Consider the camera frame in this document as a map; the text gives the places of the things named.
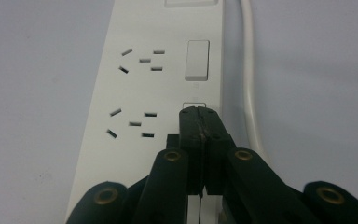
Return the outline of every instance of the white switch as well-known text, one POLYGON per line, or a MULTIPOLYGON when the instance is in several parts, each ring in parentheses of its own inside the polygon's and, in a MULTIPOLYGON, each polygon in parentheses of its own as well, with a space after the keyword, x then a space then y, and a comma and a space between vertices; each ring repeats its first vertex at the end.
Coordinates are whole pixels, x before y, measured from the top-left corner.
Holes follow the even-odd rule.
POLYGON ((208 61, 209 40, 188 41, 185 80, 208 80, 208 61))
POLYGON ((217 4, 217 0, 165 0, 165 7, 205 7, 217 4))

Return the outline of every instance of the white cable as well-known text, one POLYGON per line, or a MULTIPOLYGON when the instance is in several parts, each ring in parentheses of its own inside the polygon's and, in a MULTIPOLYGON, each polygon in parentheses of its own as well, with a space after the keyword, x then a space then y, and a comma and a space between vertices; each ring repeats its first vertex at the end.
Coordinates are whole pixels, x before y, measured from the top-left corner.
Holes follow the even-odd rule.
POLYGON ((241 0, 243 17, 243 101, 246 122, 246 132, 252 150, 258 153, 263 160, 270 165, 269 156, 263 148, 260 132, 258 131, 255 114, 255 54, 254 54, 254 29, 251 0, 241 0))

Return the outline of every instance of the white power strip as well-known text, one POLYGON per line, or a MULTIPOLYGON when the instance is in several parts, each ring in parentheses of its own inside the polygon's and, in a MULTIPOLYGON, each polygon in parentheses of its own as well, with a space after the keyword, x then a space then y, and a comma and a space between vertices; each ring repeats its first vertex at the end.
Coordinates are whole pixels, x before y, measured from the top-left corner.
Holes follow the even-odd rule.
MULTIPOLYGON (((147 176, 179 133, 179 111, 221 114, 223 1, 116 0, 103 48, 66 216, 91 187, 129 187, 147 176)), ((188 223, 198 223, 189 199, 188 223)), ((204 196, 201 222, 215 223, 216 197, 204 196)))

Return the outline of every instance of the power strip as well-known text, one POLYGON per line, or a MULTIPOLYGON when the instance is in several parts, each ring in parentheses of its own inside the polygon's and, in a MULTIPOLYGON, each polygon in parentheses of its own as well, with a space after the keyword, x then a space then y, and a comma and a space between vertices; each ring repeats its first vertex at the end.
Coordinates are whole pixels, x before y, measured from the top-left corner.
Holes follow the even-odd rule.
MULTIPOLYGON (((66 218, 104 181, 129 187, 147 176, 179 133, 179 111, 221 114, 223 1, 116 0, 108 28, 66 218)), ((216 223, 217 197, 204 196, 201 222, 216 223)), ((199 201, 189 199, 188 222, 199 201)))

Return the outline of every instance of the outlet slot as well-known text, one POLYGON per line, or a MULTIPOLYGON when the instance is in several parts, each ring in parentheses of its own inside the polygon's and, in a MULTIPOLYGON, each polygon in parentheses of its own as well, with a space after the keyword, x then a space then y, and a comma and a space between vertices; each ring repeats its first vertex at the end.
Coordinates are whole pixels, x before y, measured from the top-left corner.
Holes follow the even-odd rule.
POLYGON ((151 67, 150 70, 153 71, 153 72, 161 72, 162 67, 151 67))
POLYGON ((142 137, 154 138, 153 133, 142 133, 142 137))
POLYGON ((142 122, 129 122, 129 126, 132 127, 141 127, 142 122))
POLYGON ((116 114, 118 114, 120 112, 121 112, 121 108, 119 108, 119 109, 113 111, 112 113, 110 113, 110 117, 113 117, 114 115, 116 115, 116 114))
POLYGON ((157 113, 145 113, 145 117, 155 118, 157 113))
POLYGON ((123 73, 128 74, 129 70, 123 68, 122 66, 120 66, 118 69, 120 69, 123 73))
POLYGON ((154 53, 154 54, 165 54, 165 50, 163 50, 163 49, 156 49, 156 50, 153 50, 153 53, 154 53))
POLYGON ((127 54, 129 54, 131 52, 132 52, 132 49, 127 49, 126 51, 122 52, 121 55, 126 56, 127 54))
POLYGON ((110 129, 108 129, 106 132, 109 133, 112 137, 117 138, 117 134, 112 132, 110 129))
POLYGON ((151 63, 152 60, 151 59, 140 59, 139 63, 151 63))

